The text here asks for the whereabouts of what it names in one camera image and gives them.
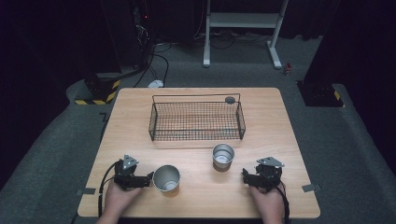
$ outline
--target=stainless steel cup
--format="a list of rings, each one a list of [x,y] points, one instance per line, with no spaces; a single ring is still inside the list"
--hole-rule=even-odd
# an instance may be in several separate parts
[[[165,196],[175,196],[178,192],[180,172],[173,165],[161,166],[154,172],[152,182]]]
[[[220,171],[226,171],[233,162],[235,153],[233,148],[227,144],[218,144],[213,148],[213,163],[215,168]]]

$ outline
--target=desk leg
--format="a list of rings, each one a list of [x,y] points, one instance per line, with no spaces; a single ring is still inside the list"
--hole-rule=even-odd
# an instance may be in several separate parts
[[[271,58],[274,62],[274,67],[276,69],[282,68],[282,63],[280,62],[279,57],[277,56],[277,53],[276,53],[275,44],[276,44],[277,37],[279,36],[279,31],[280,31],[280,27],[282,26],[283,18],[285,17],[285,11],[286,11],[286,7],[288,6],[288,2],[289,2],[289,0],[283,1],[282,8],[280,9],[280,13],[279,13],[279,16],[276,21],[274,36],[273,36],[272,40],[267,41],[267,46],[268,46],[268,49],[270,50]]]
[[[204,67],[209,67],[209,66],[210,66],[210,0],[207,0]]]

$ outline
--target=human hand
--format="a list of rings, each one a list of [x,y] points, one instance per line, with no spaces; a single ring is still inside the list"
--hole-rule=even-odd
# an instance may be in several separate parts
[[[142,191],[141,188],[125,191],[110,180],[105,197],[105,210],[96,224],[117,223],[122,213]]]
[[[278,188],[285,193],[282,184],[279,184]],[[249,189],[253,196],[254,203],[262,216],[262,222],[264,224],[282,223],[282,218],[285,214],[285,206],[280,192],[277,189],[262,192],[260,189],[253,186],[249,186]]]

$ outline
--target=black wire basket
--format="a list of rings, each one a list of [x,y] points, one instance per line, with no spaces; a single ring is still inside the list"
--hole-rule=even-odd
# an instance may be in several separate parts
[[[152,141],[243,139],[240,94],[153,95]]]

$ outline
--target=gray floor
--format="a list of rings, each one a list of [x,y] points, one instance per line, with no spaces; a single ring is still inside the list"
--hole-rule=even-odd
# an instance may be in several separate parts
[[[213,40],[216,47],[230,42]],[[280,89],[321,215],[292,223],[396,223],[396,178],[378,153],[343,85],[334,84],[345,107],[307,107],[296,81],[303,80],[320,39],[278,39],[282,63],[292,73],[275,70],[263,41],[236,41],[227,49],[212,48],[211,66],[202,67],[203,48],[158,46],[169,62],[168,87],[276,87]],[[153,69],[163,79],[165,62],[155,57]],[[134,86],[140,75],[121,81]],[[146,88],[147,72],[137,87]],[[0,192],[0,223],[71,223],[77,212],[111,105],[75,105],[82,80],[67,91],[70,106],[37,138]],[[75,223],[94,223],[77,217]]]

